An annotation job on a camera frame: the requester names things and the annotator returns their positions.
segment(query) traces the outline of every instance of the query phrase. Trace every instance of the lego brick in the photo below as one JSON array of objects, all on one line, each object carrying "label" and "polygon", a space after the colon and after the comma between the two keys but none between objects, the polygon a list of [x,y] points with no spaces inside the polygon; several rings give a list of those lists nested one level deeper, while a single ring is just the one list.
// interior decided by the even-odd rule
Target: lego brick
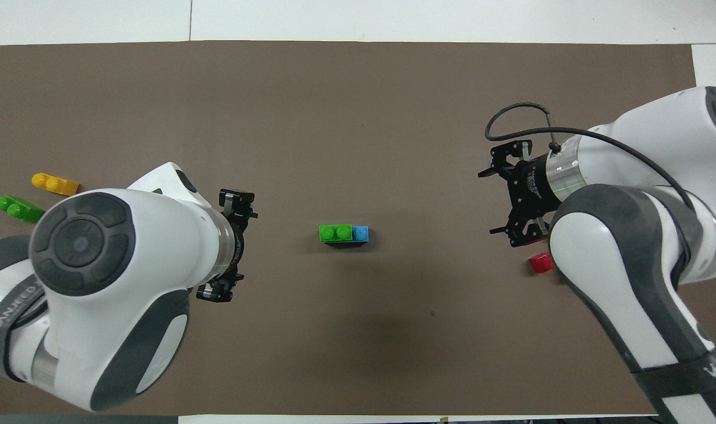
[{"label": "lego brick", "polygon": [[80,187],[79,183],[71,180],[65,180],[64,178],[54,177],[53,175],[43,174],[43,172],[39,172],[38,174],[32,176],[30,182],[38,188],[43,188],[43,190],[52,191],[53,193],[64,196],[74,195],[77,193],[77,188]]},{"label": "lego brick", "polygon": [[552,255],[549,255],[549,253],[539,253],[538,255],[530,258],[528,262],[530,262],[530,266],[533,266],[533,271],[539,273],[546,272],[549,271],[549,269],[554,268]]},{"label": "lego brick", "polygon": [[352,241],[365,243],[368,241],[368,226],[352,226]]},{"label": "lego brick", "polygon": [[352,241],[352,226],[349,224],[318,226],[318,240],[324,243]]},{"label": "lego brick", "polygon": [[0,197],[0,210],[26,223],[37,223],[43,215],[43,209],[23,198],[13,196]]},{"label": "lego brick", "polygon": [[365,243],[368,241],[368,226],[319,226],[318,239],[324,243]]}]

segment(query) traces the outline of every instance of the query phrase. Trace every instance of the blue lego brick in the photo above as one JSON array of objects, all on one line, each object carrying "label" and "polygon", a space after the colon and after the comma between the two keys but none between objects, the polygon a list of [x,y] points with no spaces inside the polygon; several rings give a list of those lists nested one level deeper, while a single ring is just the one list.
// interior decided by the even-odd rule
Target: blue lego brick
[{"label": "blue lego brick", "polygon": [[352,226],[352,242],[365,243],[368,241],[368,226]]}]

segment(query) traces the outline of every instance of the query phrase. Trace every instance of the gray band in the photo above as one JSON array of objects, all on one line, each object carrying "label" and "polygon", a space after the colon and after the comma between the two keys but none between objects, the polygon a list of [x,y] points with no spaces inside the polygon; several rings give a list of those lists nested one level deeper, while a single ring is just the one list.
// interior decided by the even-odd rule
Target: gray band
[{"label": "gray band", "polygon": [[646,396],[671,398],[716,390],[716,349],[682,364],[650,368],[633,373]]},{"label": "gray band", "polygon": [[16,285],[0,302],[0,375],[23,383],[9,368],[9,338],[19,317],[43,296],[43,285],[32,274]]}]

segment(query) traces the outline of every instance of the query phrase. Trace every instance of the green lego brick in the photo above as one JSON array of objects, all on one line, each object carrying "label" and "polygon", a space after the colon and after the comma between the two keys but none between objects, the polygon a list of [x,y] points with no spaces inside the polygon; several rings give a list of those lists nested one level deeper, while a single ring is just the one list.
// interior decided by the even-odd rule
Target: green lego brick
[{"label": "green lego brick", "polygon": [[43,215],[43,209],[23,198],[13,196],[0,197],[0,210],[26,223],[37,223]]},{"label": "green lego brick", "polygon": [[352,241],[352,226],[349,224],[318,226],[318,240],[324,243]]}]

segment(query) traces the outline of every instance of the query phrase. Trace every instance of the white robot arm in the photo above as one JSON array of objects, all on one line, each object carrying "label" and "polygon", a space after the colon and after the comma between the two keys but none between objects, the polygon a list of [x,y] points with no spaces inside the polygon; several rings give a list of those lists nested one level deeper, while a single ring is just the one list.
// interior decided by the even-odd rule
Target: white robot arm
[{"label": "white robot arm", "polygon": [[253,194],[212,209],[176,164],[126,190],[51,207],[31,237],[0,240],[0,373],[86,410],[145,392],[170,364],[190,290],[229,301]]},{"label": "white robot arm", "polygon": [[[491,137],[498,115],[490,140],[578,135],[532,161],[528,140],[492,149],[479,176],[508,180],[513,205],[492,233],[512,246],[549,237],[555,266],[664,422],[716,423],[716,344],[676,294],[716,276],[716,88],[663,97],[590,132]],[[550,226],[543,215],[552,210]]]}]

